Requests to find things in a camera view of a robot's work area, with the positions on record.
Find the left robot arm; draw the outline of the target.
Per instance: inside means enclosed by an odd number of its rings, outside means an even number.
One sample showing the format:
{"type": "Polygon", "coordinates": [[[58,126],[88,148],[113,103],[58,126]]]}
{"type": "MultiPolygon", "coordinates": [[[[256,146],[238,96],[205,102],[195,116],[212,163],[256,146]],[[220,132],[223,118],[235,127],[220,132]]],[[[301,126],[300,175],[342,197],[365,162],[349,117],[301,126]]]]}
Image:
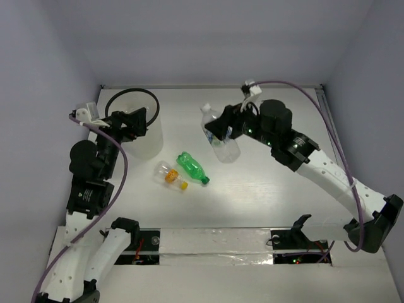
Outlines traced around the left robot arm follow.
{"type": "Polygon", "coordinates": [[[62,248],[47,265],[32,302],[98,302],[99,287],[125,249],[141,244],[136,220],[119,217],[102,230],[99,222],[117,201],[128,175],[123,143],[143,137],[146,108],[115,111],[101,119],[90,104],[69,119],[97,135],[72,146],[73,178],[66,206],[62,248]]]}

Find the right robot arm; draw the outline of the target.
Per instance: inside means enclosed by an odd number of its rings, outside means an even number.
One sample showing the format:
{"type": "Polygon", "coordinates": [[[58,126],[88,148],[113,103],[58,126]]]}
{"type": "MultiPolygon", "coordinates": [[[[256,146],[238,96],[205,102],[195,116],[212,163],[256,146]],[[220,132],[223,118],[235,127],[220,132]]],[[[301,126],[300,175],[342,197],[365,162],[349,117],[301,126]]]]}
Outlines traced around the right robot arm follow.
{"type": "Polygon", "coordinates": [[[265,100],[257,114],[254,107],[228,105],[203,127],[220,141],[246,135],[269,146],[278,163],[315,183],[353,215],[341,223],[344,239],[367,253],[378,252],[398,219],[403,200],[349,177],[316,142],[292,128],[292,112],[283,102],[265,100]]]}

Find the aluminium rail at table edge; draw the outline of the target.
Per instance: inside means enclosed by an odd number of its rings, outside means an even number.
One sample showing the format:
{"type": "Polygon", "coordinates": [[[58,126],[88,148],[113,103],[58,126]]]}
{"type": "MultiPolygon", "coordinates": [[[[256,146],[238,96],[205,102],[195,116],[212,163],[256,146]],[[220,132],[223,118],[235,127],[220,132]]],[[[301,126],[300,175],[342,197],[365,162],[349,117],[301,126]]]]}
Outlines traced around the aluminium rail at table edge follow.
{"type": "Polygon", "coordinates": [[[316,96],[317,96],[317,100],[318,100],[318,104],[321,109],[321,112],[324,114],[326,121],[329,124],[330,129],[331,129],[331,131],[329,131],[328,134],[329,134],[329,137],[331,140],[331,145],[333,147],[333,152],[334,152],[336,161],[339,164],[339,166],[343,167],[343,161],[341,158],[341,155],[344,156],[343,149],[341,147],[338,133],[336,131],[335,124],[333,122],[330,107],[328,105],[328,101],[327,101],[326,94],[324,91],[324,86],[323,85],[317,86],[315,88],[315,92],[316,92],[316,96]]]}

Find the green white label bottle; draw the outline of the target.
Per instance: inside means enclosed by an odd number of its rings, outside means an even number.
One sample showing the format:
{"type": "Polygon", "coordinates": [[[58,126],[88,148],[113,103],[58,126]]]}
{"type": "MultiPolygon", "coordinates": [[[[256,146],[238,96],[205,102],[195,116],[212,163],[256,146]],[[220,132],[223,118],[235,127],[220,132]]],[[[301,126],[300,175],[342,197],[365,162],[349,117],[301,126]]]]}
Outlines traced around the green white label bottle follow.
{"type": "Polygon", "coordinates": [[[201,112],[201,128],[218,160],[221,163],[234,163],[239,158],[241,151],[236,140],[230,139],[232,128],[228,127],[226,138],[223,141],[220,141],[211,131],[206,129],[205,125],[218,119],[221,116],[221,113],[212,109],[209,103],[206,103],[201,107],[201,112]]]}

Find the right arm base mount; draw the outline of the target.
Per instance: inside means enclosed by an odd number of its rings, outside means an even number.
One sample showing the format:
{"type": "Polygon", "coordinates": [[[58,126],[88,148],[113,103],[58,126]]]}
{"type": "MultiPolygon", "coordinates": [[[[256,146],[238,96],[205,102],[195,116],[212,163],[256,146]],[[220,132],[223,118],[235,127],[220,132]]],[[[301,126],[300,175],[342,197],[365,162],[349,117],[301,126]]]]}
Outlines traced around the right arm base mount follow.
{"type": "Polygon", "coordinates": [[[265,245],[274,249],[278,264],[331,264],[327,241],[310,241],[303,233],[305,222],[312,215],[302,215],[289,229],[275,229],[270,232],[265,245]]]}

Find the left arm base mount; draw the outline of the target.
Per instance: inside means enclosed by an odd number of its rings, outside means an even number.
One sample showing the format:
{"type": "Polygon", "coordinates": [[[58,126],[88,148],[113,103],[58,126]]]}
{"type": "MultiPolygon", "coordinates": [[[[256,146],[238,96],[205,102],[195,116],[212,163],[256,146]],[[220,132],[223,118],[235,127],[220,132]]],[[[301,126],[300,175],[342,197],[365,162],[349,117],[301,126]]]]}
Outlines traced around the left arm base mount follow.
{"type": "Polygon", "coordinates": [[[159,265],[160,229],[141,229],[137,244],[129,246],[115,265],[159,265]]]}

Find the white bin with black rim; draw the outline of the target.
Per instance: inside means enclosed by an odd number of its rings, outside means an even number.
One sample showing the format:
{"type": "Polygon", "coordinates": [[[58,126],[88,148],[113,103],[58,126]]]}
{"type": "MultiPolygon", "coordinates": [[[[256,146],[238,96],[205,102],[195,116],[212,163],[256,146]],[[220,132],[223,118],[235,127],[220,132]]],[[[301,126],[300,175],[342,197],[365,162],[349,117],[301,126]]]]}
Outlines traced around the white bin with black rim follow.
{"type": "Polygon", "coordinates": [[[144,107],[146,109],[147,132],[132,142],[122,143],[127,154],[134,158],[149,160],[157,156],[163,148],[163,132],[160,120],[160,102],[157,96],[144,88],[113,90],[105,105],[104,116],[115,111],[131,113],[144,107]]]}

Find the green plastic bottle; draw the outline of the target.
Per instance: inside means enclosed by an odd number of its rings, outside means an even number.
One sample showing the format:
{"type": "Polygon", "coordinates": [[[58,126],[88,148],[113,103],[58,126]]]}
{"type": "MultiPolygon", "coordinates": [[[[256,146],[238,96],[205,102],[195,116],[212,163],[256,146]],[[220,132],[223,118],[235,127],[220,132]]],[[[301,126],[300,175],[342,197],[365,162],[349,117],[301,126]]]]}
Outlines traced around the green plastic bottle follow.
{"type": "Polygon", "coordinates": [[[202,166],[186,151],[177,156],[176,162],[185,170],[188,176],[203,185],[210,181],[202,166]]]}

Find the orange label yellow cap bottle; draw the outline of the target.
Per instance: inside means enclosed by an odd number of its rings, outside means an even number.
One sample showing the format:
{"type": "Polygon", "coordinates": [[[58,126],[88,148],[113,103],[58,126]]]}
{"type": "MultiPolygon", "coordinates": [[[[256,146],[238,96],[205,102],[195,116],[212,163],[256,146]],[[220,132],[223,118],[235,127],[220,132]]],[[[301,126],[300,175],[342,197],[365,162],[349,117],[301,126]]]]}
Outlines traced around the orange label yellow cap bottle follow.
{"type": "Polygon", "coordinates": [[[185,191],[188,187],[188,183],[184,180],[184,178],[178,173],[178,171],[173,168],[170,164],[165,161],[160,161],[157,163],[154,174],[165,183],[170,186],[175,186],[181,191],[185,191]]]}

